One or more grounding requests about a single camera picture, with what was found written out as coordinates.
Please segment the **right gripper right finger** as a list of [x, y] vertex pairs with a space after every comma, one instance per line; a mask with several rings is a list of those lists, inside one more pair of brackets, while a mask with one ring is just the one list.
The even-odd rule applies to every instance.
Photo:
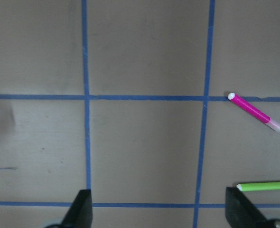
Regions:
[[279, 218], [266, 218], [237, 187], [225, 190], [225, 218], [232, 228], [280, 228]]

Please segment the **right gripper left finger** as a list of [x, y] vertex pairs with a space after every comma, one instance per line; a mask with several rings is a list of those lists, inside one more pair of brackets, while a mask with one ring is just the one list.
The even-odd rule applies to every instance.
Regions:
[[61, 228], [90, 228], [93, 222], [91, 190], [80, 190], [60, 223]]

